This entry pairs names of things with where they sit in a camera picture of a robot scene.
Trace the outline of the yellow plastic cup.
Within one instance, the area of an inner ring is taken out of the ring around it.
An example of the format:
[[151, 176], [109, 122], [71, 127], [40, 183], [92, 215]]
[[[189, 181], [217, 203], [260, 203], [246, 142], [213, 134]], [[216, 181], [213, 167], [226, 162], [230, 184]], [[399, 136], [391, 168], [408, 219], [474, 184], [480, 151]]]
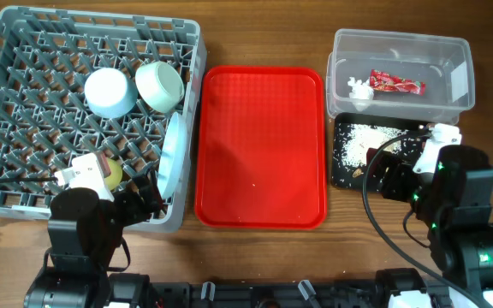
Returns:
[[112, 159], [107, 159], [107, 164], [110, 168], [110, 174], [104, 177], [104, 183], [112, 191], [122, 182], [122, 167]]

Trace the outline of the light blue plate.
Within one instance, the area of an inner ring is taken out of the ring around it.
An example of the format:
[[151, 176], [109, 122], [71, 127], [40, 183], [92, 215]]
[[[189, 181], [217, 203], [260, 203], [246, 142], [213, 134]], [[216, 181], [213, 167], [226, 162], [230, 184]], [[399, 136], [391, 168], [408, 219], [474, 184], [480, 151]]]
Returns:
[[161, 198], [170, 198], [180, 179], [187, 145], [187, 125], [181, 114], [175, 112], [167, 126], [157, 171], [157, 189]]

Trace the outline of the rice and food scraps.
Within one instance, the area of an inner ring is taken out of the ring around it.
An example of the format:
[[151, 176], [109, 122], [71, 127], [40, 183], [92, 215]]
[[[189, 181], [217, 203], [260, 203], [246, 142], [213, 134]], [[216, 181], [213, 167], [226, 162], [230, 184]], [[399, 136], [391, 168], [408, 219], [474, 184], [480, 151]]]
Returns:
[[338, 132], [340, 149], [337, 151], [337, 161], [346, 171], [353, 172], [353, 178], [357, 178], [363, 174], [362, 169], [367, 165], [367, 152], [370, 149], [377, 149], [404, 133], [404, 130], [392, 127], [343, 124]]

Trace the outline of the white napkin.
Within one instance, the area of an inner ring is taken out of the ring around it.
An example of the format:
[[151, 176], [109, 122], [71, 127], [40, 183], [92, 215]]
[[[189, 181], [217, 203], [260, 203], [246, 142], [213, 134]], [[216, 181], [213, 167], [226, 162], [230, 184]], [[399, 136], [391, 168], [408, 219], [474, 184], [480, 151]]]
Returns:
[[374, 97], [374, 90], [370, 86], [370, 80], [356, 80], [354, 77], [350, 77], [347, 85], [351, 87], [350, 98], [372, 100]]

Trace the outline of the red snack wrapper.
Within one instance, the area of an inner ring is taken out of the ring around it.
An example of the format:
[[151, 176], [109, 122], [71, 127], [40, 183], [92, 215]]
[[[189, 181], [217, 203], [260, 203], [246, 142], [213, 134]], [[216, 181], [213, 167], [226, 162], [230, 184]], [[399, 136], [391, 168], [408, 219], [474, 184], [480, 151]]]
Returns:
[[369, 86], [380, 92], [406, 92], [423, 96], [426, 84], [373, 69], [369, 78]]

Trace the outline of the light blue small bowl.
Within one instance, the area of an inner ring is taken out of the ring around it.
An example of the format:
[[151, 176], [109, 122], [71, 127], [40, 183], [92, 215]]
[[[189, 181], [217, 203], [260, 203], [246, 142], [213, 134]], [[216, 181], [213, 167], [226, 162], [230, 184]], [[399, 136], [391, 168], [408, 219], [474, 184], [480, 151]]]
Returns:
[[90, 111], [107, 119], [132, 111], [138, 97], [134, 82], [116, 68], [101, 68], [91, 73], [84, 90]]

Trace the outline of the green bowl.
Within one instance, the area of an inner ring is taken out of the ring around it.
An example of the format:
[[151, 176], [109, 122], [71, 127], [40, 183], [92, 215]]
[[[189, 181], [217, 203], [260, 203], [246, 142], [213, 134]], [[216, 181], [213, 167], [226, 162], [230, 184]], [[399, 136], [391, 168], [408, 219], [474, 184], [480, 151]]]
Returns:
[[179, 73], [166, 62], [152, 62], [140, 66], [135, 74], [139, 95], [159, 113], [171, 111], [185, 95]]

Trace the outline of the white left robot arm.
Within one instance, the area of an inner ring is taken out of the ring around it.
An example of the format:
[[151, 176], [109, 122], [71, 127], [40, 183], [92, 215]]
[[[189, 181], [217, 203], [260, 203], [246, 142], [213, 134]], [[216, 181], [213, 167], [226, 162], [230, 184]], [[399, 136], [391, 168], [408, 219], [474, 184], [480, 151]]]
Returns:
[[51, 246], [27, 290], [25, 307], [161, 307], [148, 275], [130, 274], [110, 262], [128, 249], [124, 228], [163, 207], [155, 174], [134, 177], [134, 188], [102, 199], [91, 188], [70, 188], [50, 204]]

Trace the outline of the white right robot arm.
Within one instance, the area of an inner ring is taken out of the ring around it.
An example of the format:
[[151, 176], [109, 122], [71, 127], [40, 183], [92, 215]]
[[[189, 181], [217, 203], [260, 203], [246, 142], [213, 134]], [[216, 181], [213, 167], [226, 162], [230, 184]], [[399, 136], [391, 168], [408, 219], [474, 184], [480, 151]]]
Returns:
[[438, 152], [430, 180], [415, 176], [382, 148], [371, 149], [367, 162], [368, 169], [388, 170], [382, 195], [408, 202], [427, 226], [431, 258], [440, 271], [414, 260], [376, 226], [384, 241], [474, 306], [493, 307], [493, 167], [486, 153], [471, 146], [446, 145]]

